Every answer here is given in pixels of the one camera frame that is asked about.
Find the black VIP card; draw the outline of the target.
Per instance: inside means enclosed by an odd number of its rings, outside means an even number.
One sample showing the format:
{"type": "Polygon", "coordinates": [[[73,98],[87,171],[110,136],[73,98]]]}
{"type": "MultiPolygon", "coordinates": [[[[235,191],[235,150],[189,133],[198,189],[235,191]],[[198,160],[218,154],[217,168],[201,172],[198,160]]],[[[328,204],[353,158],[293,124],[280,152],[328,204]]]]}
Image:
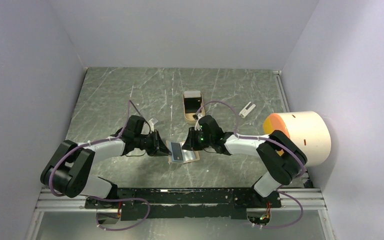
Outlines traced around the black VIP card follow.
{"type": "Polygon", "coordinates": [[[184,157],[182,152],[182,145],[178,142],[170,142],[171,161],[173,163],[183,163],[184,157]]]}

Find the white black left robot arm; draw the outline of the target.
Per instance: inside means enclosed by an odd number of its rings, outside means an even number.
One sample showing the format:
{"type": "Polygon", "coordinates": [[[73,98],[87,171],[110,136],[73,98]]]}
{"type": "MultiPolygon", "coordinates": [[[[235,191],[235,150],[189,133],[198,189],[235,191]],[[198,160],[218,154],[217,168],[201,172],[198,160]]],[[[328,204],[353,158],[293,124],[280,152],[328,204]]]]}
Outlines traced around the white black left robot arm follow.
{"type": "Polygon", "coordinates": [[[132,115],[124,127],[105,139],[85,143],[63,141],[42,171],[40,182],[57,197],[91,196],[106,208],[114,207],[119,200],[118,186],[91,175],[93,163],[126,156],[135,149],[145,151],[150,157],[172,154],[157,130],[142,133],[145,125],[142,116],[132,115]]]}

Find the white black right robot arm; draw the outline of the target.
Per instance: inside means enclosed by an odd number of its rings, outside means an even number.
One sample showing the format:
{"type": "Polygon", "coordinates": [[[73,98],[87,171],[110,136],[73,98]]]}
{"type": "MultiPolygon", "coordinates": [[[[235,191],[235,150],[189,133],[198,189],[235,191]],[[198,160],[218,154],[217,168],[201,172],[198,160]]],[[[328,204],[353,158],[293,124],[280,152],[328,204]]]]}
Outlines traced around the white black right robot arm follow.
{"type": "Polygon", "coordinates": [[[224,131],[211,115],[205,115],[190,127],[181,146],[186,151],[203,151],[212,148],[221,155],[247,155],[259,157],[267,172],[253,185],[250,202],[262,207],[269,195],[305,172],[307,156],[282,131],[274,130],[266,135],[242,135],[224,131]]]}

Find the beige leather card holder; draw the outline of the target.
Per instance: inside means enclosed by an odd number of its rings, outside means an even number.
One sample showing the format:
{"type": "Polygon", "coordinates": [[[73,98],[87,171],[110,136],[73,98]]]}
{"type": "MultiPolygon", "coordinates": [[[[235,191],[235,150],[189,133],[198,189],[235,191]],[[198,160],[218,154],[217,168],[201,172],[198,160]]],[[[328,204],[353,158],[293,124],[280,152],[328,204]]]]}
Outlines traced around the beige leather card holder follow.
{"type": "MultiPolygon", "coordinates": [[[[171,151],[170,142],[174,142],[174,141],[168,141],[167,140],[166,145],[167,145],[168,149],[171,151]]],[[[171,161],[171,155],[168,156],[168,163],[169,164],[187,164],[187,163],[196,162],[196,161],[200,160],[200,155],[197,151],[182,150],[182,153],[183,153],[183,159],[184,159],[183,163],[172,162],[171,161]]]]}

